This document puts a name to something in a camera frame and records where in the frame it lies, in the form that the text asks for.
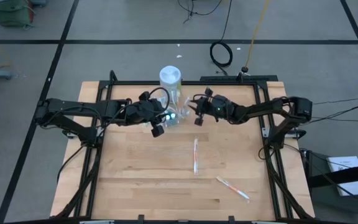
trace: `plastic container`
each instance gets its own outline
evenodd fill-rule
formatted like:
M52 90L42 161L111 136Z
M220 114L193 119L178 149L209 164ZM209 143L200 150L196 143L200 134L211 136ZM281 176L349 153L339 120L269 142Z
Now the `plastic container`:
M181 89L180 70L171 65L162 68L160 71L160 85L168 90L170 94L169 103L178 103Z

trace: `wooden tabletop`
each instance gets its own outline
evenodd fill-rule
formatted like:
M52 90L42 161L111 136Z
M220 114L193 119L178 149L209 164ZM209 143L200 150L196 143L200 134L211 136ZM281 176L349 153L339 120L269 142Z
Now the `wooden tabletop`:
M132 98L156 86L113 86L112 99ZM182 96L203 93L205 86L182 86ZM214 94L224 95L239 105L255 104L251 86L211 86ZM98 82L84 82L78 101L94 102ZM271 98L285 96L282 82L268 82ZM101 167L93 206L94 219L135 220L274 220L269 178L264 161L258 156L262 147L259 121L242 125L215 122L204 117L202 127L195 126L191 113L179 125L165 128L165 134L153 138L151 127L110 125L104 138ZM274 116L276 124L282 117ZM84 126L91 118L74 117ZM194 139L199 139L199 174L193 173ZM285 143L298 147L294 139ZM80 146L68 140L65 159ZM60 212L78 189L85 150L63 170L57 185L51 215ZM288 189L298 203L314 216L303 165L298 152L282 149ZM220 175L250 197L250 203L216 180ZM285 217L278 189L281 215ZM88 191L82 214L85 214Z

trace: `concrete floor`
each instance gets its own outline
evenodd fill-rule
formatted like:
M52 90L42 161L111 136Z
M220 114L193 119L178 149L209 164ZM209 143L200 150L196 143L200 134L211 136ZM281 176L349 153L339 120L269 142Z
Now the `concrete floor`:
M199 0L195 11L207 12L218 0ZM58 40L73 0L50 0L37 8L31 30L0 27L0 39ZM347 1L358 25L358 0ZM250 39L263 1L233 0L226 39ZM209 16L194 16L176 0L80 0L68 40L218 39L229 1ZM339 0L272 1L257 36L278 40L357 40ZM227 69L235 75L244 66L249 45L232 44L234 60ZM35 104L50 69L56 44L4 44L15 67L11 80L0 80L0 205L27 133ZM174 65L184 80L216 75L209 44L66 44L48 97L76 100L83 81L108 79L113 69L119 80L157 80L159 70ZM217 47L217 58L227 53ZM5 60L0 54L0 63ZM312 101L358 97L358 45L254 46L249 64L252 75L278 75L288 95ZM358 101L314 107L324 116L358 105ZM358 119L358 110L341 117ZM322 121L304 127L301 147L332 156L358 156L358 123ZM47 218L67 139L60 131L37 129L6 221ZM357 222L358 215L314 204L323 220Z

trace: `white lid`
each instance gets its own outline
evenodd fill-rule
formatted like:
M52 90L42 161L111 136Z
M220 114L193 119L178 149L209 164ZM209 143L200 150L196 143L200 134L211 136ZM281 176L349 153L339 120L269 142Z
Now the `white lid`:
M180 80L180 70L172 65L163 67L160 71L160 80L166 84L174 84Z

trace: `green bag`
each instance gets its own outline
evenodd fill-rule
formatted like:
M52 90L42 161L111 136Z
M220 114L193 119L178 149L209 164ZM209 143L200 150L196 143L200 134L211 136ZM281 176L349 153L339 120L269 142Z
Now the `green bag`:
M27 0L0 1L0 25L6 27L32 27L34 12Z

